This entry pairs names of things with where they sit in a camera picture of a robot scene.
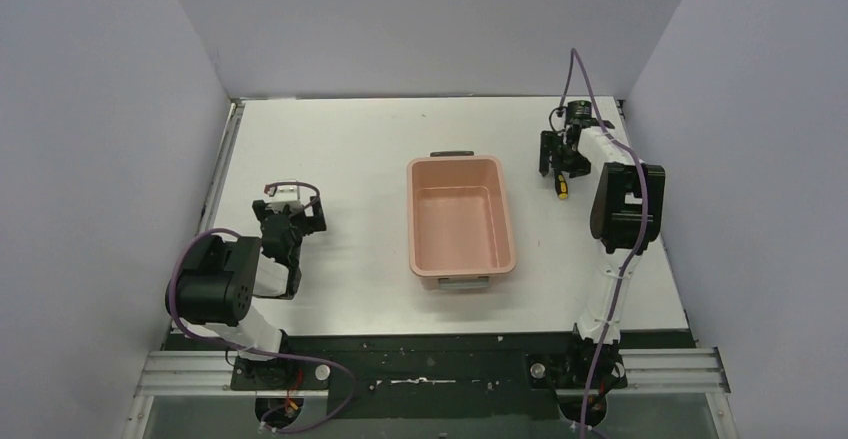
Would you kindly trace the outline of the black and yellow screwdriver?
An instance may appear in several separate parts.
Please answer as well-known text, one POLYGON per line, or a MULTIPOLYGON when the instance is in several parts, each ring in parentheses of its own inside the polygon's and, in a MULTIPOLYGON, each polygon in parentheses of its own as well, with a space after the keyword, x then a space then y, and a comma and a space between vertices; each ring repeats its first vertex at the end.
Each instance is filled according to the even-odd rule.
POLYGON ((561 172, 555 175, 555 189, 560 200, 567 199, 569 196, 569 188, 567 184, 567 176, 561 172))

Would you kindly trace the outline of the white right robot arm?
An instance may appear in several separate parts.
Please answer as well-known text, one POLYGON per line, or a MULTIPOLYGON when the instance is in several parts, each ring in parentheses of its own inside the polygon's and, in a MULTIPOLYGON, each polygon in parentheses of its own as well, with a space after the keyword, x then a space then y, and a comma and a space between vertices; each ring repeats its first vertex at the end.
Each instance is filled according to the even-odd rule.
POLYGON ((641 256, 660 233, 666 173, 648 164, 593 115, 594 104, 570 101, 552 110, 560 129, 540 134, 539 173, 553 175, 559 198, 568 181, 599 173, 589 229, 598 246, 597 275, 576 332, 598 348, 620 341, 623 301, 641 256))

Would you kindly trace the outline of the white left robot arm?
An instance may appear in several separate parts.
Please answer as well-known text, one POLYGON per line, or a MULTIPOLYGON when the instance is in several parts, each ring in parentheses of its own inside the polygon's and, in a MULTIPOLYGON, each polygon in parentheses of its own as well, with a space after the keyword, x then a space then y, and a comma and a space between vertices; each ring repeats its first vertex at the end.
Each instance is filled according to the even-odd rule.
MULTIPOLYGON (((513 272, 517 253, 503 165, 472 151, 434 151, 407 166, 408 257, 412 273, 437 289, 486 288, 513 272)), ((285 333, 257 311, 256 297, 290 299, 298 291, 304 237, 327 229, 322 195, 297 180, 269 183, 252 209, 257 236, 209 229, 187 246, 165 294, 166 310, 192 339, 191 326, 213 331, 209 342, 257 362, 271 388, 292 382, 296 362, 285 333)))

